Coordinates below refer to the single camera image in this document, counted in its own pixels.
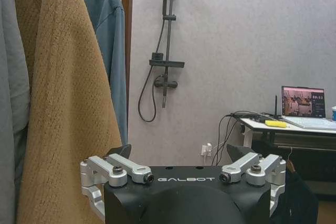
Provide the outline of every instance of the wooden frame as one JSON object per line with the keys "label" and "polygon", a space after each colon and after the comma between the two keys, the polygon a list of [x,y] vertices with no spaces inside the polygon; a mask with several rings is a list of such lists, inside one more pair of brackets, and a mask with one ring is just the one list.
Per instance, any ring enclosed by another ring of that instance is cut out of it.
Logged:
{"label": "wooden frame", "polygon": [[126,70],[126,99],[127,99],[127,118],[128,118],[133,0],[121,0],[121,2],[125,11],[125,70]]}

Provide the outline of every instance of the yellow sponge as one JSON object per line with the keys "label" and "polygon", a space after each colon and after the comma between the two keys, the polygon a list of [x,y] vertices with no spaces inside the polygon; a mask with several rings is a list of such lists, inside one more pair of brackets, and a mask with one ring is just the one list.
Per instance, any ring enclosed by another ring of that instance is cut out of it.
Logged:
{"label": "yellow sponge", "polygon": [[270,127],[280,127],[280,128],[286,128],[287,123],[282,121],[273,121],[273,120],[266,120],[265,124]]}

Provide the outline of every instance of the towel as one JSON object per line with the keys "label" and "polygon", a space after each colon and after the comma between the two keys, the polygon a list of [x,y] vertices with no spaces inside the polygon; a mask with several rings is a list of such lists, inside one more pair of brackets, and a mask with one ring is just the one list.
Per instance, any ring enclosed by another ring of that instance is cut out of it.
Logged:
{"label": "towel", "polygon": [[17,223],[101,223],[81,194],[79,163],[121,142],[84,0],[15,5],[31,86]]}

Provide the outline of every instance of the gray wall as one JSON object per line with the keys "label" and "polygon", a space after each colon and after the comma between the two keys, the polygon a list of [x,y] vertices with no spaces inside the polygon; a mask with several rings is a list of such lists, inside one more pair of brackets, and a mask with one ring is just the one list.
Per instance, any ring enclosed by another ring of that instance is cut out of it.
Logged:
{"label": "gray wall", "polygon": [[[129,142],[135,161],[202,164],[201,145],[216,145],[221,116],[241,109],[272,112],[281,85],[325,88],[330,117],[336,0],[176,0],[171,60],[185,61],[185,68],[170,70],[179,85],[169,91],[166,109],[157,90],[158,117],[142,122],[137,102],[160,32],[161,1],[133,0]],[[153,111],[150,85],[142,111],[147,117]],[[230,142],[241,139],[235,132]]]}

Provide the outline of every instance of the electrical cable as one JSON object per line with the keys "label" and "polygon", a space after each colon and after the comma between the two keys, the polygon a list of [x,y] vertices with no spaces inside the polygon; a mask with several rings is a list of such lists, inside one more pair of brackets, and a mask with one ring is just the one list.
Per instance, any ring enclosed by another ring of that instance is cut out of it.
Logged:
{"label": "electrical cable", "polygon": [[[221,160],[221,158],[220,158],[219,161],[218,161],[219,151],[221,151],[221,153],[220,153],[221,155],[220,156],[222,156],[224,145],[226,144],[228,138],[230,137],[234,125],[237,123],[237,121],[234,123],[233,127],[230,130],[229,135],[227,135],[227,133],[228,133],[228,126],[229,126],[230,120],[231,120],[232,117],[234,117],[236,115],[239,115],[239,114],[240,114],[240,116],[259,115],[259,116],[264,116],[266,118],[269,118],[270,120],[274,120],[272,117],[270,117],[268,115],[265,115],[265,114],[262,114],[262,113],[259,113],[259,112],[247,111],[247,110],[239,110],[239,111],[236,111],[234,113],[231,113],[231,114],[223,116],[221,118],[221,120],[219,121],[219,126],[218,126],[218,144],[215,146],[215,148],[217,147],[217,151],[216,151],[216,154],[214,155],[214,157],[212,159],[211,165],[214,164],[215,159],[216,159],[216,165],[219,164],[219,162]],[[229,119],[229,121],[228,121],[228,123],[226,125],[226,133],[225,133],[224,141],[222,143],[220,143],[220,133],[221,133],[221,127],[220,127],[221,125],[220,124],[222,123],[223,119],[226,118],[226,117],[228,117],[228,116],[230,116],[230,119]]]}
{"label": "electrical cable", "polygon": [[225,142],[224,142],[224,144],[223,144],[223,146],[222,146],[222,150],[221,150],[221,157],[219,158],[219,161],[218,161],[218,164],[216,164],[216,165],[219,165],[219,163],[221,162],[221,160],[222,160],[222,154],[223,154],[223,150],[224,150],[224,147],[225,147],[225,144],[227,143],[227,141],[229,140],[229,138],[230,138],[230,135],[231,135],[231,133],[232,133],[232,130],[234,129],[234,127],[235,127],[235,125],[236,125],[236,123],[237,123],[238,121],[236,121],[233,125],[232,125],[232,127],[231,127],[231,130],[230,130],[230,133],[229,133],[229,135],[227,136],[227,139],[225,140]]}
{"label": "electrical cable", "polygon": [[[165,22],[165,20],[162,20],[162,27],[161,27],[161,31],[160,31],[159,41],[157,42],[158,45],[156,46],[156,51],[155,52],[159,51],[159,47],[160,47],[160,43],[161,43],[161,39],[162,39],[162,34],[163,34],[163,29],[164,29],[164,22]],[[139,116],[146,123],[153,122],[154,119],[156,118],[156,103],[155,103],[155,97],[154,97],[154,84],[155,84],[156,80],[159,77],[163,77],[163,75],[161,74],[161,75],[157,76],[154,79],[154,81],[153,81],[153,84],[152,84],[152,100],[153,100],[154,114],[153,114],[153,117],[151,119],[147,120],[147,119],[145,119],[143,117],[143,115],[141,113],[140,105],[141,105],[141,99],[142,99],[144,90],[145,90],[145,88],[147,86],[147,83],[148,83],[149,77],[151,76],[152,70],[153,70],[153,66],[151,66],[150,70],[148,71],[147,78],[146,78],[145,83],[144,83],[144,85],[142,87],[142,90],[141,90],[141,93],[140,93],[140,96],[139,96],[139,100],[138,100],[138,113],[139,113]]]}
{"label": "electrical cable", "polygon": [[[219,142],[220,142],[220,139],[221,139],[221,127],[220,126],[221,126],[221,123],[222,123],[223,119],[226,118],[226,117],[228,117],[228,116],[230,116],[230,115],[228,114],[228,115],[223,116],[221,118],[221,120],[219,121],[219,125],[218,125],[218,145],[217,145],[217,152],[218,152],[218,148],[219,148]],[[212,159],[211,165],[214,164],[215,156]]]}

